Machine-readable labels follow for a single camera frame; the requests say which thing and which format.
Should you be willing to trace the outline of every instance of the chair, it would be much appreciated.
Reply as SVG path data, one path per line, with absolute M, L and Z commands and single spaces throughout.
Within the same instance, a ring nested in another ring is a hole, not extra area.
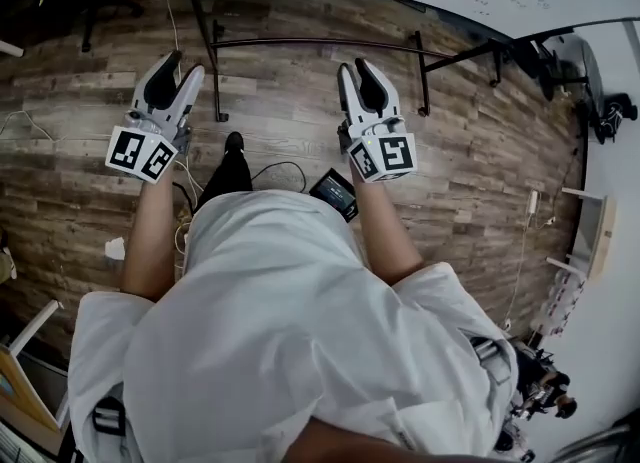
M 582 280 L 597 279 L 604 270 L 609 253 L 616 219 L 616 202 L 609 196 L 592 195 L 566 187 L 562 188 L 562 192 L 583 200 L 578 237 L 573 253 L 566 255 L 569 263 L 551 257 L 547 257 L 547 262 L 579 276 Z
M 50 411 L 27 377 L 18 355 L 60 306 L 57 301 L 50 301 L 11 344 L 0 344 L 0 419 L 54 455 L 58 454 L 69 423 L 67 395 L 64 394 L 55 412 Z

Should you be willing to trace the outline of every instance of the metal table leg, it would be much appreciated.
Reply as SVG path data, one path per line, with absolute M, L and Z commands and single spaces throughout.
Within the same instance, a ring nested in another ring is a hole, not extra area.
M 420 31 L 416 31 L 414 35 L 410 37 L 410 40 L 415 41 L 416 48 L 418 50 L 424 50 L 422 47 L 422 37 Z M 420 116 L 429 116 L 431 114 L 431 102 L 429 100 L 429 83 L 427 82 L 427 65 L 424 62 L 424 54 L 418 54 L 418 62 L 420 63 L 420 79 L 422 81 L 422 99 L 423 106 L 418 108 L 418 114 Z
M 213 19 L 213 54 L 216 57 L 216 63 L 218 62 L 218 49 L 216 44 L 218 43 L 218 38 L 221 38 L 224 35 L 224 26 L 218 24 L 216 19 Z M 216 122 L 228 122 L 229 121 L 229 113 L 220 112 L 220 77 L 218 74 L 217 67 L 213 69 L 213 97 L 214 97 L 214 105 L 216 109 Z
M 213 69 L 213 111 L 215 113 L 217 122 L 226 122 L 229 119 L 229 115 L 226 115 L 225 119 L 225 117 L 223 116 L 224 113 L 220 113 L 220 93 L 218 89 L 218 57 L 214 50 L 211 48 L 211 39 L 209 38 L 209 32 L 207 31 L 207 21 L 204 16 L 204 10 L 202 9 L 202 2 L 200 0 L 191 0 L 191 4 L 193 5 L 193 11 L 195 13 L 196 20 L 198 21 L 198 28 L 200 29 L 200 34 L 202 35 L 202 39 L 204 40 L 204 44 L 207 49 L 207 55 L 209 56 L 209 61 L 211 62 L 211 68 Z M 215 32 L 213 38 L 214 41 L 217 38 Z
M 493 49 L 493 64 L 496 67 L 496 78 L 493 79 L 489 85 L 495 88 L 502 82 L 502 49 L 500 47 Z

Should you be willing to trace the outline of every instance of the leg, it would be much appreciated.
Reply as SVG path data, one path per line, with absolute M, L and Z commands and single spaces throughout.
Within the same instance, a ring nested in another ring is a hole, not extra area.
M 198 28 L 200 29 L 200 34 L 202 35 L 202 39 L 204 40 L 204 45 L 207 49 L 207 55 L 209 56 L 209 61 L 211 61 L 211 68 L 213 70 L 213 110 L 216 114 L 216 122 L 226 122 L 229 120 L 229 115 L 227 113 L 220 112 L 220 93 L 218 89 L 218 55 L 211 47 L 211 41 L 209 40 L 209 33 L 207 31 L 207 22 L 204 15 L 204 10 L 202 9 L 201 0 L 191 0 L 191 5 L 193 6 L 193 12 L 196 15 Z M 214 42 L 217 41 L 218 36 L 219 35 L 217 35 L 216 31 L 214 30 L 212 35 Z
M 236 191 L 253 191 L 251 172 L 243 154 L 242 136 L 232 132 L 225 144 L 225 155 L 213 177 L 204 188 L 196 212 L 212 198 Z
M 224 34 L 224 27 L 218 24 L 216 19 L 213 20 L 213 45 L 218 43 L 218 38 Z M 213 55 L 218 59 L 218 49 L 213 47 Z M 213 69 L 213 106 L 216 110 L 216 122 L 228 122 L 229 114 L 220 111 L 220 77 L 218 69 Z
M 496 67 L 496 78 L 489 84 L 495 88 L 502 82 L 502 50 L 499 47 L 493 49 L 493 64 Z
M 416 31 L 413 35 L 413 39 L 416 42 L 416 48 L 423 50 L 422 47 L 422 35 L 420 31 Z M 426 64 L 424 62 L 424 56 L 422 54 L 418 54 L 418 62 L 420 64 L 420 79 L 422 80 L 422 99 L 423 105 L 418 109 L 418 114 L 420 116 L 429 116 L 431 113 L 431 103 L 429 101 L 429 83 L 427 82 L 427 73 L 424 71 L 426 68 Z
M 91 50 L 91 33 L 93 33 L 93 26 L 96 23 L 96 15 L 98 13 L 98 7 L 93 3 L 87 8 L 87 17 L 84 22 L 84 38 L 82 39 L 82 52 L 89 52 Z

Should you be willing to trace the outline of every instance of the wooden floor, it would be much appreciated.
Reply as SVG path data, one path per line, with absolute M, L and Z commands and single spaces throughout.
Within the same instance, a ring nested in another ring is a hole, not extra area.
M 22 59 L 0 58 L 0 121 L 27 110 L 54 139 L 64 138 L 48 141 L 23 114 L 0 134 L 0 225 L 9 232 L 19 273 L 0 286 L 0 308 L 27 321 L 49 298 L 58 298 L 65 310 L 40 333 L 62 358 L 69 355 L 82 295 L 117 286 L 118 265 L 104 256 L 104 244 L 127 237 L 140 189 L 137 179 L 104 166 L 108 138 L 102 135 L 121 121 L 141 74 L 174 46 L 165 0 L 139 1 L 145 15 L 133 19 L 123 11 L 99 24 L 88 54 L 79 51 L 78 26 L 69 37 L 28 49 Z M 227 27 L 225 38 L 294 34 L 403 44 L 420 29 L 432 50 L 454 53 L 474 45 L 434 14 L 393 0 L 204 4 Z M 172 5 L 187 63 L 207 65 L 189 0 Z M 429 262 L 450 262 L 469 292 L 502 322 L 515 285 L 530 189 L 544 192 L 537 217 L 542 224 L 570 166 L 566 183 L 578 185 L 582 162 L 578 155 L 571 164 L 577 128 L 570 101 L 546 102 L 516 68 L 505 71 L 497 89 L 488 85 L 493 74 L 488 57 L 430 74 L 432 113 L 422 118 L 416 114 L 421 105 L 416 56 L 332 46 L 223 50 L 221 101 L 231 118 L 227 124 L 213 121 L 209 74 L 190 118 L 194 176 L 206 182 L 233 130 L 245 136 L 253 172 L 293 160 L 309 185 L 332 166 L 346 174 L 336 136 L 343 120 L 336 73 L 341 62 L 357 56 L 370 59 L 395 83 L 416 135 L 419 171 L 388 184 L 413 239 Z M 187 186 L 182 171 L 177 177 Z M 298 190 L 301 182 L 295 168 L 283 166 L 255 185 Z M 184 217 L 177 191 L 175 200 Z M 555 269 L 544 258 L 566 253 L 574 202 L 560 196 L 556 223 L 529 232 L 512 314 L 516 331 L 547 295 Z

